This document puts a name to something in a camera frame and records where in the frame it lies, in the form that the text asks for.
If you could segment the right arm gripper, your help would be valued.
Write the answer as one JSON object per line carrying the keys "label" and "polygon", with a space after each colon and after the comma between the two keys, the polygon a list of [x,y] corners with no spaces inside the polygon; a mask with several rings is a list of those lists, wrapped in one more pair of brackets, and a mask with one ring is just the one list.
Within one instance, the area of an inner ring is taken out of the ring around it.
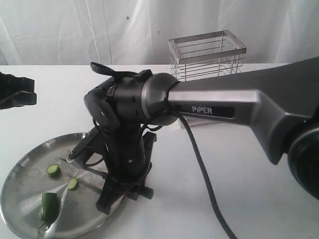
{"label": "right arm gripper", "polygon": [[[101,155],[107,168],[107,176],[97,201],[97,210],[109,214],[112,205],[123,196],[123,189],[140,184],[149,170],[146,158],[143,131],[139,122],[99,121]],[[154,190],[137,185],[127,197],[152,199]]]}

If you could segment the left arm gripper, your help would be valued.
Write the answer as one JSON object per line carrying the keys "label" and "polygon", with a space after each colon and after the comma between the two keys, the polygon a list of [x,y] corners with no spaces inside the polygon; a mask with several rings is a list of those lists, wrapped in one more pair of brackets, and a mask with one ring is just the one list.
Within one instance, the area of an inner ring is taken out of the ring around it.
{"label": "left arm gripper", "polygon": [[35,81],[27,77],[0,73],[0,109],[32,106],[37,103]]}

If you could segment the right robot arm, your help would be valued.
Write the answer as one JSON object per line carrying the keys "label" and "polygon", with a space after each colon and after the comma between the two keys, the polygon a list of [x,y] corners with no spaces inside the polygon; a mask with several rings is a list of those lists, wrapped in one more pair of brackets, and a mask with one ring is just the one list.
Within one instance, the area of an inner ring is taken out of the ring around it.
{"label": "right robot arm", "polygon": [[108,168],[97,209],[108,214],[121,196],[140,187],[150,162],[143,131],[186,116],[249,127],[272,164],[283,154],[290,171],[311,196],[319,196],[319,59],[280,67],[182,82],[151,70],[115,71],[92,62],[106,81],[84,97],[106,144]]}

